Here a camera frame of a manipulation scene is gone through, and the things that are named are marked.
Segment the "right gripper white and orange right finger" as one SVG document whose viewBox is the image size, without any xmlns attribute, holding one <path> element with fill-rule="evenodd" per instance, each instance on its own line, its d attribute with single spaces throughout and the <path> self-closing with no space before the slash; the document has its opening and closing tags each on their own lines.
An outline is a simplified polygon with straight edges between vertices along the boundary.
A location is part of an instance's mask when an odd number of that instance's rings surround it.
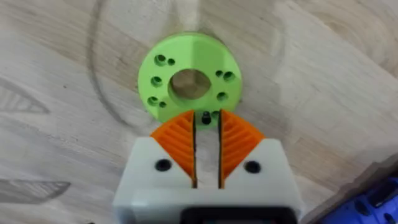
<svg viewBox="0 0 398 224">
<path fill-rule="evenodd" d="M 303 202 L 282 143 L 227 110 L 219 118 L 219 193 L 229 205 L 287 207 Z"/>
</svg>

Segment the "right gripper white and orange left finger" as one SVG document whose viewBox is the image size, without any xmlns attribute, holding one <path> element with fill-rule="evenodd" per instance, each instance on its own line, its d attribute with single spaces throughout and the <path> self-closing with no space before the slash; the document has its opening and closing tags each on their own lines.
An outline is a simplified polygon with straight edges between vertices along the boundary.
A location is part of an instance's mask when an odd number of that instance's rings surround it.
<svg viewBox="0 0 398 224">
<path fill-rule="evenodd" d="M 113 206 L 134 212 L 183 202 L 197 186 L 195 113 L 183 112 L 134 142 Z"/>
</svg>

